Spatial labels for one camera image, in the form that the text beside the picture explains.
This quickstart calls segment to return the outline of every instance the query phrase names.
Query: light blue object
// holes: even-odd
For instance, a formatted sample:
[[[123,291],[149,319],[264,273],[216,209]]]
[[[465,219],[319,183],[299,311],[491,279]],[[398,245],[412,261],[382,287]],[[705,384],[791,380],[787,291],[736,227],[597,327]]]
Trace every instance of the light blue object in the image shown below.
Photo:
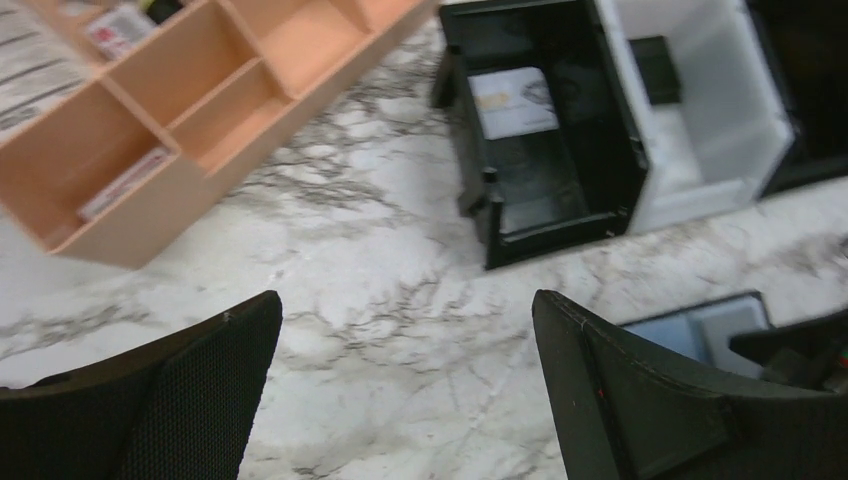
[[[762,367],[730,350],[740,333],[771,325],[762,301],[747,295],[624,325],[634,335],[721,370],[758,378]]]

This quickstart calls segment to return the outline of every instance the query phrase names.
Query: marble countertop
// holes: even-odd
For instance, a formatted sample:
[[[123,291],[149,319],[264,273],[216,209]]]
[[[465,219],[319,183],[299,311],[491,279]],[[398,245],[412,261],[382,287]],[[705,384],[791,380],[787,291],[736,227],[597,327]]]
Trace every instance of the marble countertop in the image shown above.
[[[0,217],[0,384],[152,341],[260,291],[286,320],[243,479],[557,479],[537,289],[614,322],[756,289],[777,324],[848,303],[848,181],[484,272],[427,96],[436,22],[143,270],[49,258]]]

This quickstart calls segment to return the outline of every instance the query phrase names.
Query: white storage bin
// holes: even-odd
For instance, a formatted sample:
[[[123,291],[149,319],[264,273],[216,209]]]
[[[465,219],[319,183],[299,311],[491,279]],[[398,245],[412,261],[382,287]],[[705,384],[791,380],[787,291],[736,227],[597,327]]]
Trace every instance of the white storage bin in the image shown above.
[[[597,0],[651,170],[630,233],[749,205],[795,135],[742,0]],[[629,41],[664,36],[681,103],[652,106]]]

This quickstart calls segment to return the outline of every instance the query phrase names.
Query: peach compartment tray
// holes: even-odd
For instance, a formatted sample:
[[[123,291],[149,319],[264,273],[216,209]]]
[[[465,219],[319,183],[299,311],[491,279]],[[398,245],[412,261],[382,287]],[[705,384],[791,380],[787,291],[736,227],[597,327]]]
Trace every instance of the peach compartment tray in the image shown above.
[[[195,0],[126,57],[27,0],[93,78],[0,145],[0,204],[45,251],[127,268],[155,258],[438,7],[438,0]],[[79,209],[151,149],[170,157],[88,221]]]

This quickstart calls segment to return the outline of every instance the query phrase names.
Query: black plastic container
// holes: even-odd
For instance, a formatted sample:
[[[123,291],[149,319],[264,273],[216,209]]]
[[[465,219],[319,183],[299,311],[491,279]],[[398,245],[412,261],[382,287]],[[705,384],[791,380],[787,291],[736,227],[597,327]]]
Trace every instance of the black plastic container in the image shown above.
[[[433,104],[449,108],[486,268],[626,231],[648,171],[591,0],[439,11]]]
[[[797,140],[763,196],[848,175],[848,2],[752,0]]]

